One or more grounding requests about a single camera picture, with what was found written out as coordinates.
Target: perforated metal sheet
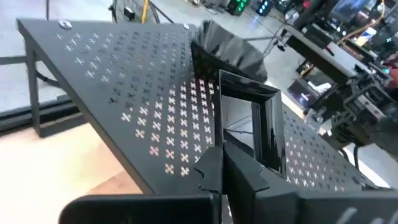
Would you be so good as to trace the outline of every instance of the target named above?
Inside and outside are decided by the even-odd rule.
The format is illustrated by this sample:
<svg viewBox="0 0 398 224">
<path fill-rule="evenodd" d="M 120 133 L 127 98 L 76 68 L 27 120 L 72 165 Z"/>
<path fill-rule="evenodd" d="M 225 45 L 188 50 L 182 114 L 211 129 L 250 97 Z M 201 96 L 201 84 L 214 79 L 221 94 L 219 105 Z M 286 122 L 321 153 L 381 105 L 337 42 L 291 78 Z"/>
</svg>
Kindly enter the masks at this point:
<svg viewBox="0 0 398 224">
<path fill-rule="evenodd" d="M 214 142 L 215 86 L 193 77 L 189 43 L 196 28 L 72 26 L 25 20 L 19 30 L 142 190 L 173 192 L 164 186 L 183 185 Z M 288 181 L 313 190 L 360 190 L 353 178 L 361 174 L 284 111 Z"/>
</svg>

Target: gray floor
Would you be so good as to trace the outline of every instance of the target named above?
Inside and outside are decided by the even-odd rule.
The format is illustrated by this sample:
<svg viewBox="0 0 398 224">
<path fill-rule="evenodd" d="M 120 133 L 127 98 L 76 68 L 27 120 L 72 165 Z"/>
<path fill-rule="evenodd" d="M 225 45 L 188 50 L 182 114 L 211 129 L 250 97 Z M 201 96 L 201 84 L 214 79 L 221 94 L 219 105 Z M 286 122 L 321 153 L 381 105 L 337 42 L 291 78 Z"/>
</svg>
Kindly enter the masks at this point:
<svg viewBox="0 0 398 224">
<path fill-rule="evenodd" d="M 200 25 L 203 19 L 213 19 L 223 27 L 240 37 L 272 36 L 281 23 L 273 17 L 259 17 L 250 9 L 242 16 L 234 17 L 227 13 L 212 15 L 202 8 L 194 8 L 183 0 L 152 0 L 171 19 L 179 23 Z M 50 3 L 51 19 L 69 20 L 101 20 L 110 21 L 111 15 L 107 10 L 111 0 L 57 0 Z M 24 54 L 24 41 L 16 31 L 17 17 L 45 18 L 45 0 L 0 0 L 0 57 Z M 252 45 L 263 51 L 268 41 L 252 42 Z M 286 89 L 297 77 L 294 70 L 303 61 L 292 49 L 286 52 L 274 49 L 265 59 L 269 72 L 269 81 L 280 88 L 285 94 Z M 42 64 L 38 69 L 45 76 L 52 75 Z M 29 89 L 25 65 L 0 66 L 0 112 L 9 111 L 29 105 Z M 40 101 L 54 100 L 64 94 L 58 88 L 39 82 Z M 367 147 L 359 153 L 365 163 L 362 171 L 379 185 L 398 187 L 398 164 L 391 161 L 375 146 Z"/>
</svg>

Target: computer monitor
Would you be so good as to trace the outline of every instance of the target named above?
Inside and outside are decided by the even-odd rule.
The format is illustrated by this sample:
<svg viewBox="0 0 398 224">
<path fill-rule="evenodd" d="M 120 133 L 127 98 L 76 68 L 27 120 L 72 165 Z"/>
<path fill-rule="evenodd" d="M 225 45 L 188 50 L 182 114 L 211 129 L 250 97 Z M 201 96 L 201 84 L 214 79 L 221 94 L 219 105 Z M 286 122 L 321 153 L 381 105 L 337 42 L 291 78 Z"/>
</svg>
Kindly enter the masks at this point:
<svg viewBox="0 0 398 224">
<path fill-rule="evenodd" d="M 371 0 L 341 0 L 330 12 L 330 17 L 349 23 Z"/>
</svg>

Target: black metal panel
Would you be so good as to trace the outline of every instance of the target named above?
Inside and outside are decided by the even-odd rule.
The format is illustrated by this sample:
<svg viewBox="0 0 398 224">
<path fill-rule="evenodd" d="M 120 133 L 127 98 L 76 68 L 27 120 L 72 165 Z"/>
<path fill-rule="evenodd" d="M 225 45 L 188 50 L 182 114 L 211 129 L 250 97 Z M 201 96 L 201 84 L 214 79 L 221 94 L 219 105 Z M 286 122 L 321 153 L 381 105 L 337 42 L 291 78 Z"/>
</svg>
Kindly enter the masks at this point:
<svg viewBox="0 0 398 224">
<path fill-rule="evenodd" d="M 145 193 L 180 194 L 214 145 L 215 87 L 195 79 L 178 24 L 23 20 L 19 29 Z M 284 107 L 288 181 L 309 190 L 361 190 L 361 174 Z M 178 183 L 181 187 L 171 186 Z"/>
</svg>

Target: red object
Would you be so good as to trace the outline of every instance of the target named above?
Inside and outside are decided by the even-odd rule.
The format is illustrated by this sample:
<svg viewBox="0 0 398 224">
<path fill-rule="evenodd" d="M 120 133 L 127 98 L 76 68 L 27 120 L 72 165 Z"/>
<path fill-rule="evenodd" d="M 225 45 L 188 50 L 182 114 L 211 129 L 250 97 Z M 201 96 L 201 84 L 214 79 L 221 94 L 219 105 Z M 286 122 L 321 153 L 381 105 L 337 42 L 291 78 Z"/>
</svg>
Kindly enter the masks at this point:
<svg viewBox="0 0 398 224">
<path fill-rule="evenodd" d="M 310 1 L 305 1 L 303 3 L 303 6 L 304 6 L 305 9 L 308 8 L 310 6 Z"/>
</svg>

